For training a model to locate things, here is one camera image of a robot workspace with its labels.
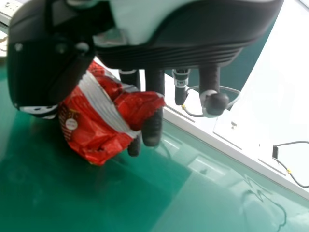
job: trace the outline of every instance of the green surface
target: green surface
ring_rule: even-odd
[[[17,112],[0,78],[1,232],[307,232],[308,215],[308,201],[167,122],[159,147],[92,166],[57,120]]]

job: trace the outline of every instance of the chip bag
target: chip bag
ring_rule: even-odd
[[[95,165],[126,149],[143,122],[163,107],[164,96],[139,92],[117,80],[94,61],[59,107],[59,121],[69,146]]]

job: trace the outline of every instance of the robotic hand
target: robotic hand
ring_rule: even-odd
[[[220,68],[266,31],[283,0],[31,0],[9,27],[8,81],[14,106],[48,116],[78,84],[95,55],[121,80],[164,94],[173,69],[175,101],[186,98],[189,69],[199,68],[203,115],[220,115]],[[143,126],[159,143],[162,110]]]

